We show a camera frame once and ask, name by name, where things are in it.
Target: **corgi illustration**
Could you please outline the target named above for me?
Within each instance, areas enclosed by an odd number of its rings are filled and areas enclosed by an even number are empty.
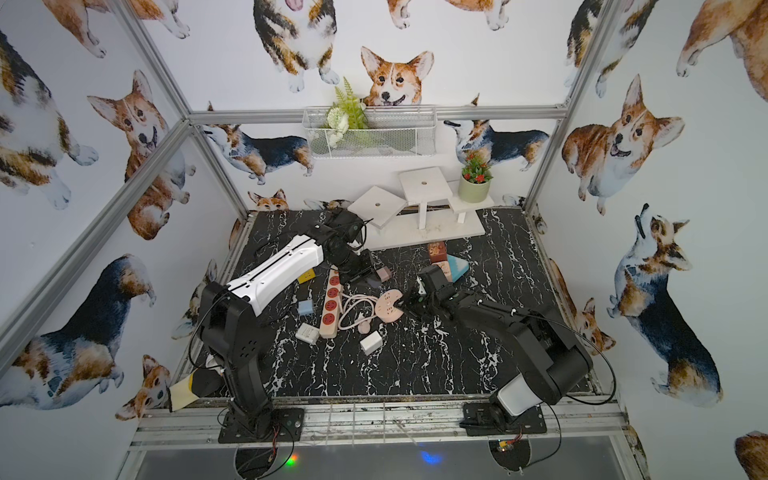
[[[648,22],[650,13],[658,0],[621,0],[621,16],[619,26],[614,31],[608,47],[601,59],[598,82],[594,89],[598,97],[603,98],[606,82],[611,72],[619,65],[621,59],[634,47],[640,33]],[[576,71],[565,81],[570,87],[576,79],[578,68],[587,53],[587,46],[592,36],[592,30],[597,24],[598,15],[602,8],[602,0],[584,0],[571,22],[571,33],[568,36],[568,58],[566,65],[573,64]]]
[[[324,202],[322,200],[311,200],[307,198],[304,200],[304,204],[310,210],[335,210],[337,208],[346,210],[349,205],[352,205],[352,202],[349,200],[331,200],[330,202]]]
[[[142,20],[158,20],[168,31],[178,38],[186,38],[190,28],[181,23],[176,16],[178,0],[128,0],[131,7]],[[43,0],[62,27],[66,28],[86,49],[98,58],[104,58],[107,52],[99,47],[99,40],[88,27],[90,20],[88,9],[100,13],[109,12],[106,0]]]
[[[213,111],[208,103],[208,111]],[[237,170],[256,178],[264,185],[264,175],[291,165],[294,162],[306,168],[304,177],[312,175],[312,155],[306,138],[251,138],[240,129],[240,125],[205,125],[205,133],[221,149],[224,158]]]
[[[747,433],[736,439],[733,450],[749,480],[768,480],[768,435]]]
[[[504,7],[509,0],[446,0],[451,5],[467,10],[469,12],[485,13],[485,20],[491,30],[499,30],[509,22],[509,17],[504,13]],[[406,18],[411,15],[408,13],[408,4],[411,0],[387,0],[389,3],[389,15],[392,16],[392,22],[397,28],[408,28],[410,25]]]
[[[691,268],[674,240],[687,223],[670,222],[643,206],[634,218],[637,239],[616,269],[616,296],[607,310],[611,318],[625,316],[667,362],[667,383],[651,379],[657,392],[694,406],[713,406],[723,399],[715,362],[667,292],[670,271]]]
[[[373,80],[371,94],[362,100],[365,105],[389,107],[422,103],[422,82],[435,64],[435,54],[423,51],[408,63],[393,63],[361,47],[360,57]]]
[[[533,208],[531,208],[531,219],[533,220],[533,223],[536,226],[536,231],[539,233],[539,235],[544,235],[547,233],[547,222],[541,218],[541,214],[538,212],[538,204],[535,204]]]
[[[680,117],[653,116],[643,102],[640,75],[635,76],[613,125],[576,128],[563,144],[568,171],[581,178],[578,197],[584,201],[587,192],[594,195],[600,215],[605,215],[605,200],[624,188],[651,151],[679,137],[684,127]]]
[[[170,407],[170,370],[149,355],[142,361],[144,382],[136,396],[114,414],[118,420],[141,418],[144,410]]]
[[[304,89],[304,71],[317,68],[327,84],[338,84],[331,70],[336,37],[333,0],[254,0],[253,19],[264,50],[279,71],[290,76],[288,88]]]
[[[594,343],[595,346],[599,348],[600,352],[612,349],[614,345],[616,345],[616,340],[600,331],[598,322],[594,318],[594,298],[587,300],[587,304],[584,305],[584,310],[579,312],[571,298],[571,294],[568,292],[568,285],[565,284],[565,279],[563,278],[563,274],[560,273],[558,265],[553,259],[549,259],[549,266],[552,268],[554,279],[560,288],[562,302],[571,314],[570,316],[567,316],[568,326],[579,332],[579,335],[583,336],[585,339]],[[589,344],[584,344],[584,348],[587,349],[592,356],[599,354],[598,351]]]
[[[72,137],[51,91],[1,31],[0,72],[0,183],[21,195],[34,185],[63,210],[71,191],[56,164],[68,155],[78,165],[91,165],[98,153]]]
[[[477,107],[480,94],[470,103]],[[446,120],[456,131],[456,157],[466,165],[467,156],[479,154],[489,165],[515,158],[523,159],[523,168],[531,168],[543,155],[549,135],[540,130],[495,131],[490,120]]]
[[[705,48],[730,36],[733,53],[757,94],[768,101],[768,0],[707,0],[690,26],[677,61],[677,74],[688,76],[688,66],[699,61]]]
[[[274,212],[288,210],[288,201],[283,189],[279,189],[272,197],[262,197],[254,192],[248,192],[248,197],[256,204],[256,212]]]
[[[190,298],[190,307],[187,312],[181,317],[179,325],[170,336],[174,340],[183,339],[185,336],[192,335],[192,331],[197,326],[197,316],[200,314],[200,295],[208,285],[208,283],[215,282],[217,275],[216,260],[211,259],[208,262],[208,268],[205,270],[203,281],[201,281],[197,287],[195,287]]]
[[[0,379],[0,407],[60,409],[79,402],[95,386],[104,393],[110,380],[119,387],[124,374],[114,358],[136,296],[149,297],[154,305],[146,267],[126,254],[101,272],[66,325],[29,341]]]
[[[120,100],[89,96],[91,106],[105,120],[125,132],[131,146],[131,156],[125,169],[125,181],[149,158],[158,142],[168,133],[165,119],[152,103],[149,81],[141,70],[134,72],[131,93]],[[195,172],[194,165],[186,165],[179,151],[169,161],[163,173],[157,176],[144,196],[128,213],[128,220],[138,235],[152,240],[170,219],[168,209],[174,200],[185,204],[189,192],[182,189],[186,175]]]
[[[502,202],[507,207],[522,207],[525,203],[525,197],[519,195],[505,194],[502,196]]]

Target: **black cable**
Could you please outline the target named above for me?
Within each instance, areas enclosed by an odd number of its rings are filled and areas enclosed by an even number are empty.
[[[266,475],[264,475],[262,477],[259,477],[259,478],[266,478],[266,477],[272,475],[273,473],[278,472],[283,466],[285,466],[286,463],[288,463],[288,460],[293,456],[293,449],[296,448],[296,440],[293,438],[293,433],[291,433],[290,430],[286,426],[284,426],[282,423],[280,423],[280,428],[284,429],[288,433],[288,436],[290,436],[290,453],[286,457],[285,461],[279,467],[275,468],[270,473],[267,473]],[[238,473],[242,477],[245,472],[250,472],[251,470],[257,470],[257,469],[262,468],[262,467],[263,466],[248,468],[248,469],[243,470],[242,472],[238,472]]]
[[[594,405],[594,406],[605,405],[606,403],[609,403],[611,400],[614,399],[614,397],[616,396],[616,388],[617,388],[616,372],[614,372],[614,367],[611,365],[611,362],[608,362],[608,359],[605,357],[605,355],[602,353],[602,351],[598,348],[597,345],[592,343],[591,340],[581,336],[581,334],[578,331],[572,329],[568,325],[564,325],[563,323],[560,323],[558,321],[555,321],[555,320],[552,320],[552,319],[549,319],[549,318],[546,318],[546,317],[543,317],[543,316],[539,316],[539,315],[530,315],[529,314],[528,316],[532,316],[533,318],[538,318],[538,319],[546,320],[549,323],[554,323],[555,325],[561,326],[561,327],[563,327],[565,329],[569,329],[570,331],[572,331],[573,333],[576,334],[576,338],[578,338],[580,340],[585,340],[585,341],[587,341],[587,343],[592,345],[592,348],[594,348],[594,351],[597,352],[597,353],[600,353],[600,356],[603,357],[603,360],[605,360],[605,363],[608,365],[608,368],[611,370],[611,376],[614,378],[614,387],[611,389],[611,394],[603,402],[598,402],[598,403],[585,402],[584,400],[579,400],[576,397],[572,397],[572,396],[568,395],[567,393],[565,394],[565,396],[567,396],[571,400],[574,400],[575,402],[583,403],[585,405]]]
[[[541,463],[544,460],[547,460],[548,458],[552,458],[555,453],[560,451],[560,445],[563,444],[563,429],[560,427],[560,419],[558,418],[558,414],[554,412],[554,409],[552,408],[551,405],[547,404],[547,406],[552,411],[552,415],[554,415],[554,419],[558,421],[558,432],[560,433],[560,435],[558,436],[558,447],[554,450],[554,452],[550,453],[549,455],[527,464],[525,468],[530,468],[531,466],[536,465],[537,463]]]

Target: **wire basket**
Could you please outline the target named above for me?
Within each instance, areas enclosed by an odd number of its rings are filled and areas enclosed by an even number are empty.
[[[304,110],[302,125],[314,158],[415,157],[435,154],[437,110],[431,105],[365,110],[367,130],[348,130],[333,144],[326,116],[330,107]]]

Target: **tricolor corgi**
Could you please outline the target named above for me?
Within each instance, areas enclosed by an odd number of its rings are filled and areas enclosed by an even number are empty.
[[[446,0],[451,5],[467,10],[469,12],[485,13],[485,20],[491,30],[504,28],[509,17],[504,13],[504,7],[509,0]],[[389,3],[389,15],[392,16],[397,28],[408,28],[410,25],[406,18],[411,15],[408,13],[408,4],[411,0],[387,0]]]
[[[304,71],[312,68],[327,84],[339,83],[339,75],[331,70],[333,0],[254,0],[253,19],[264,49],[277,69],[290,76],[293,93],[304,89]]]
[[[648,17],[656,6],[658,0],[621,0],[621,16],[619,26],[614,31],[608,47],[601,59],[599,71],[600,77],[595,85],[598,97],[605,96],[606,81],[608,75],[619,65],[621,59],[634,47],[637,38],[645,28]],[[571,33],[568,36],[568,59],[566,65],[574,64],[578,69],[587,53],[587,45],[592,36],[592,30],[597,23],[598,15],[602,8],[602,0],[584,0],[571,23]],[[570,86],[576,78],[574,71],[566,86]]]
[[[733,450],[749,480],[768,479],[768,435],[747,433],[736,439]]]
[[[147,268],[137,257],[123,255],[101,272],[66,325],[29,341],[0,379],[0,407],[60,409],[79,402],[95,386],[104,393],[110,380],[119,387],[124,374],[114,358],[136,296],[154,305]]]
[[[183,339],[185,336],[192,335],[199,320],[197,317],[200,315],[200,295],[203,294],[203,290],[208,283],[216,281],[217,271],[216,260],[211,259],[210,262],[208,262],[208,268],[205,270],[205,275],[203,275],[203,280],[197,284],[197,287],[195,287],[194,292],[192,293],[190,307],[181,317],[181,321],[170,336],[172,339],[178,340]]]
[[[208,103],[208,111],[213,111]],[[305,177],[312,175],[312,155],[306,138],[251,138],[240,129],[240,125],[205,125],[205,133],[221,149],[224,158],[237,170],[258,179],[264,185],[264,175],[269,172],[298,163],[306,168]]]
[[[331,200],[330,202],[324,202],[322,200],[311,200],[307,198],[304,200],[304,204],[310,210],[336,210],[337,208],[346,210],[352,202],[349,200]]]
[[[477,107],[480,94],[470,104]],[[456,131],[456,157],[462,164],[467,156],[479,154],[489,166],[515,158],[523,159],[523,168],[531,168],[543,155],[549,135],[540,130],[495,131],[490,120],[446,120]]]
[[[78,165],[90,165],[98,153],[72,137],[51,91],[1,31],[0,72],[0,184],[21,195],[34,185],[55,209],[65,209],[71,191],[56,164],[68,155]]]
[[[690,270],[675,235],[688,220],[670,222],[653,215],[648,204],[634,218],[637,238],[616,269],[616,296],[611,318],[625,316],[656,354],[668,364],[661,381],[650,379],[657,392],[694,406],[713,406],[723,399],[720,375],[707,348],[675,306],[667,291],[669,274]]]
[[[568,313],[571,314],[568,317],[568,326],[579,332],[579,335],[592,342],[600,352],[612,349],[614,345],[616,345],[616,340],[600,331],[598,322],[594,318],[594,298],[587,300],[587,304],[584,305],[584,310],[579,312],[571,298],[571,294],[568,292],[568,285],[565,284],[565,278],[563,278],[563,274],[560,273],[558,265],[553,259],[549,259],[549,266],[552,269],[558,287],[560,287],[560,297],[563,304],[568,309]],[[586,343],[584,344],[584,348],[587,349],[592,356],[598,355],[599,353],[593,346]]]

